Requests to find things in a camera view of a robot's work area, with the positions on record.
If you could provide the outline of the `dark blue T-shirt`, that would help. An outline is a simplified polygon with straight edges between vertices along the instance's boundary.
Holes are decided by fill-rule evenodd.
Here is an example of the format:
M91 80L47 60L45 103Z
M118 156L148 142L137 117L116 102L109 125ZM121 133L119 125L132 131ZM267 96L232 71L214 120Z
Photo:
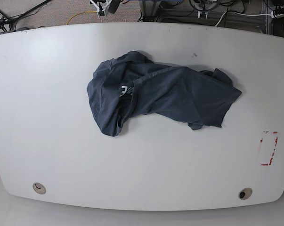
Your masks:
M192 130L219 128L241 91L219 69L157 64L131 51L102 62L87 94L100 131L115 137L128 119L152 113L186 123Z

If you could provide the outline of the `black cylinder on floor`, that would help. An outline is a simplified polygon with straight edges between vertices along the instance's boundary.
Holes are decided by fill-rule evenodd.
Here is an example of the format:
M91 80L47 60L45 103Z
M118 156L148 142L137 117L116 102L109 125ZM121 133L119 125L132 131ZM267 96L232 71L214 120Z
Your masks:
M120 2L121 2L121 0L111 0L108 12L110 14L114 14L117 11L117 9L118 9L118 7L120 5Z

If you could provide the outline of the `red tape rectangle marking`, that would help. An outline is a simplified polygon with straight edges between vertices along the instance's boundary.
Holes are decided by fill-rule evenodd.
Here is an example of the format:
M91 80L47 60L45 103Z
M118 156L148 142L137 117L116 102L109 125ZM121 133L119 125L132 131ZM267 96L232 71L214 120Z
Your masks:
M258 162L260 166L270 166L278 142L278 131L264 131L260 140Z

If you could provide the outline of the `white power strip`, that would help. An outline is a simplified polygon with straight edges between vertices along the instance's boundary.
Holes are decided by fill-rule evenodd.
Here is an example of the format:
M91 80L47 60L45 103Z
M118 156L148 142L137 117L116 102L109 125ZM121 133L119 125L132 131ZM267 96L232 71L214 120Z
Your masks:
M271 13L271 17L276 19L284 17L284 6L275 8Z

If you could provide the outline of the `black tripod stand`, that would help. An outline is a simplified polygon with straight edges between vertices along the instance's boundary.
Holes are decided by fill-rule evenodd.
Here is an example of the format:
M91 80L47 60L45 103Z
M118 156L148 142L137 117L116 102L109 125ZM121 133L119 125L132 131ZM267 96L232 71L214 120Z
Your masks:
M33 8L27 10L24 13L21 13L16 16L8 16L6 13L4 13L0 9L0 34L2 33L9 33L9 32L15 32L17 23L25 19L27 17L33 16L37 14L44 6L46 6L48 3L50 3L51 0L45 0L42 3L34 6Z

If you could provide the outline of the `aluminium frame base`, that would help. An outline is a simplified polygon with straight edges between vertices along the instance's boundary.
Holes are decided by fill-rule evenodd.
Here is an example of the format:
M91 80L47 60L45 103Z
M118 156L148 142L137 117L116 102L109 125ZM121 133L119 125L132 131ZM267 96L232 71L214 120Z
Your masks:
M156 22L161 0L139 0L142 22Z

